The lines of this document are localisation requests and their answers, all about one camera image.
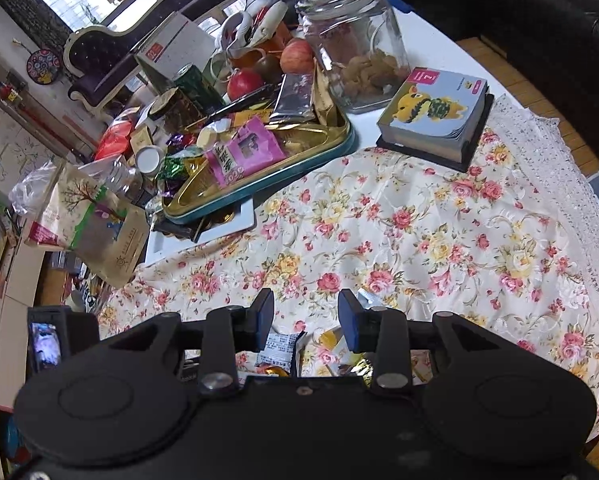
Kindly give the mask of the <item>round dartboard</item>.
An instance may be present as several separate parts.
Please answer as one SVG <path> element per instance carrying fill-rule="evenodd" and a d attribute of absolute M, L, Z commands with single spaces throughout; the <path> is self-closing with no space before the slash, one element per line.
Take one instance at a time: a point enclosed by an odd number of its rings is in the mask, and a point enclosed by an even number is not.
<path fill-rule="evenodd" d="M 48 86 L 57 80 L 62 71 L 60 57 L 48 49 L 31 52 L 26 62 L 26 72 L 36 84 Z"/>

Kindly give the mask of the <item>white desk calendar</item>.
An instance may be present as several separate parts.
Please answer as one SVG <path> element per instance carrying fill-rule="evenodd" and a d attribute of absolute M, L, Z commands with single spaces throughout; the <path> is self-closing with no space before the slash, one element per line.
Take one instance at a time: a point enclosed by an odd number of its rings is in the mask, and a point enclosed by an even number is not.
<path fill-rule="evenodd" d="M 168 90 L 184 66 L 203 70 L 214 53 L 214 37 L 180 12 L 171 13 L 136 44 L 132 54 L 158 93 Z"/>

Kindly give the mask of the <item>dark blue white snack packet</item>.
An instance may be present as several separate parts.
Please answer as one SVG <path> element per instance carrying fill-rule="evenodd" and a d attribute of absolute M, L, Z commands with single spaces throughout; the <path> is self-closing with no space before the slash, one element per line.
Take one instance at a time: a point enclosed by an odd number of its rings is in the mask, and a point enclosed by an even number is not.
<path fill-rule="evenodd" d="M 272 330 L 264 350 L 258 353 L 256 365 L 276 366 L 292 377 L 298 376 L 301 369 L 301 351 L 305 347 L 307 336 L 306 332 L 281 334 Z"/>

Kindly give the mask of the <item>white plastic tray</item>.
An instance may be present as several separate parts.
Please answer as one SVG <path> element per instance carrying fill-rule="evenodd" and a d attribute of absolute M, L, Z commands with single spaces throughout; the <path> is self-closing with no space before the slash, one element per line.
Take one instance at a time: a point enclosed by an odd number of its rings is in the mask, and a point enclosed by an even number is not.
<path fill-rule="evenodd" d="M 178 226 L 159 218 L 153 223 L 148 237 L 144 263 L 149 266 L 184 250 L 250 230 L 255 223 L 254 201 L 251 198 L 221 208 L 188 226 Z"/>

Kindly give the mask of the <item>purple chaise lounge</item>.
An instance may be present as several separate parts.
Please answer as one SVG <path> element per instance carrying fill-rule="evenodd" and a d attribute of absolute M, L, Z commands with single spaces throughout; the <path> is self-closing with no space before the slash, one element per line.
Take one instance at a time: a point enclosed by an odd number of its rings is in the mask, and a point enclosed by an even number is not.
<path fill-rule="evenodd" d="M 75 77 L 68 98 L 94 110 L 139 68 L 132 50 L 170 14 L 191 21 L 225 6 L 228 0 L 157 0 L 130 28 L 115 32 L 92 25 L 73 32 L 65 42 L 64 67 Z"/>

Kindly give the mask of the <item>teal gold snack tray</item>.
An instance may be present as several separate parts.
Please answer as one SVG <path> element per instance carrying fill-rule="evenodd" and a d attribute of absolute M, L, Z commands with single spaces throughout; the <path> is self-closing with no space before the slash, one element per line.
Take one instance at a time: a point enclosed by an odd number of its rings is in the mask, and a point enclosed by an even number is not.
<path fill-rule="evenodd" d="M 279 84 L 265 84 L 194 127 L 211 127 L 221 119 L 229 128 L 200 154 L 176 154 L 188 180 L 162 200 L 162 208 L 180 226 L 293 181 L 350 153 L 356 143 L 319 68 L 311 76 L 287 75 Z"/>

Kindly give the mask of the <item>pale red apple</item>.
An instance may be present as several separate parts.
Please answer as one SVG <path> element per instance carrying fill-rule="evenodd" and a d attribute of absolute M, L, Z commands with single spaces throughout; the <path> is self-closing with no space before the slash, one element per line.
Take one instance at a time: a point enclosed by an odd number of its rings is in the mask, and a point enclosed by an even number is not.
<path fill-rule="evenodd" d="M 294 39 L 286 44 L 280 56 L 280 67 L 284 74 L 310 74 L 313 65 L 313 49 L 307 40 Z"/>

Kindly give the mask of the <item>yellow silver snack packet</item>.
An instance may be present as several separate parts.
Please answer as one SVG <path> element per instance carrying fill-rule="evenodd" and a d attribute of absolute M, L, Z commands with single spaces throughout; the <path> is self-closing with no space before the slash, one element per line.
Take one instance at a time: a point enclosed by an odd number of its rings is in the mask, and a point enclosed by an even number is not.
<path fill-rule="evenodd" d="M 351 352 L 340 328 L 311 336 L 301 350 L 299 373 L 304 377 L 372 378 L 373 365 L 364 353 Z"/>

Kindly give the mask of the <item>kraft paper snack bag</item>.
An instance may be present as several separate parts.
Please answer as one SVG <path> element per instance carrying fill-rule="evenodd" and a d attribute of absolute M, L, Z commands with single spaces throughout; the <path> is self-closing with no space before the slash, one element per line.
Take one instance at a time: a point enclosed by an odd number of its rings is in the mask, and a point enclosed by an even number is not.
<path fill-rule="evenodd" d="M 46 162 L 8 194 L 28 220 L 26 243 L 74 252 L 110 286 L 134 274 L 150 227 L 143 209 L 69 162 Z"/>

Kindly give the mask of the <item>green drink can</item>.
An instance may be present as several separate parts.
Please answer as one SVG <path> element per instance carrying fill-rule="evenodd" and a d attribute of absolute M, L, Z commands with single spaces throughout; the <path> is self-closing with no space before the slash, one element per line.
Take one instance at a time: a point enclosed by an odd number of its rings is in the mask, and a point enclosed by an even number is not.
<path fill-rule="evenodd" d="M 218 112 L 224 107 L 222 96 L 192 63 L 182 66 L 173 83 L 204 115 Z"/>

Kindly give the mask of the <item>pink snack pouch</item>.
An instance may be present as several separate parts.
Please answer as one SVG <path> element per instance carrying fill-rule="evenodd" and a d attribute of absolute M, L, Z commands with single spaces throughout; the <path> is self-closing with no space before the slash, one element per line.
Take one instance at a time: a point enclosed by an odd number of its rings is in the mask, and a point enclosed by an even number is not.
<path fill-rule="evenodd" d="M 205 156 L 220 188 L 226 188 L 285 158 L 275 135 L 257 116 L 241 125 L 229 141 L 214 144 Z"/>

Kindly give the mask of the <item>floral tablecloth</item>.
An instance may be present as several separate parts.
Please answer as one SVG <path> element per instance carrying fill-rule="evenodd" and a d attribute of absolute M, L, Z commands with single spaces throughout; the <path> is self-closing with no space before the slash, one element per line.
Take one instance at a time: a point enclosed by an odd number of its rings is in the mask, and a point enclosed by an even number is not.
<path fill-rule="evenodd" d="M 114 292 L 103 336 L 151 316 L 203 318 L 275 296 L 274 328 L 319 338 L 340 290 L 369 292 L 408 318 L 452 311 L 582 379 L 599 432 L 599 200 L 557 122 L 499 99 L 467 172 L 383 148 L 329 162 L 261 204 L 244 233 L 178 252 Z"/>

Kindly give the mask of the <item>small glass jar white lid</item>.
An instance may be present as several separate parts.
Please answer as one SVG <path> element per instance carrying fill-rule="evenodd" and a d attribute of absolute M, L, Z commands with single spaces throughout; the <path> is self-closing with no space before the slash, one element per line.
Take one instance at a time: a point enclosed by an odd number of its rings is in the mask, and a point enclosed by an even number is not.
<path fill-rule="evenodd" d="M 79 170 L 131 203 L 145 205 L 157 195 L 155 178 L 165 162 L 165 152 L 158 146 L 147 145 L 139 149 L 138 156 L 136 166 L 124 155 L 115 155 L 89 162 Z"/>

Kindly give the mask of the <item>large glass jar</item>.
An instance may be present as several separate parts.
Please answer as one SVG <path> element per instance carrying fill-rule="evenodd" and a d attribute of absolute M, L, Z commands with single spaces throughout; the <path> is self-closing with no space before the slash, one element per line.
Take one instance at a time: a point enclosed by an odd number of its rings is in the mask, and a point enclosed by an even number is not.
<path fill-rule="evenodd" d="M 339 107 L 364 113 L 391 102 L 411 67 L 387 0 L 298 0 L 296 12 Z"/>

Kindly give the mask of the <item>yellow dinosaur board book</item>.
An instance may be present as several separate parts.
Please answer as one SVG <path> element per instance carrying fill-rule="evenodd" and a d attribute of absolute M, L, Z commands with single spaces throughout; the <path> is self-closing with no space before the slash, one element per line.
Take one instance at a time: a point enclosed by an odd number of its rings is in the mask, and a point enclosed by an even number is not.
<path fill-rule="evenodd" d="M 467 171 L 492 106 L 485 78 L 414 68 L 377 122 L 377 146 Z"/>

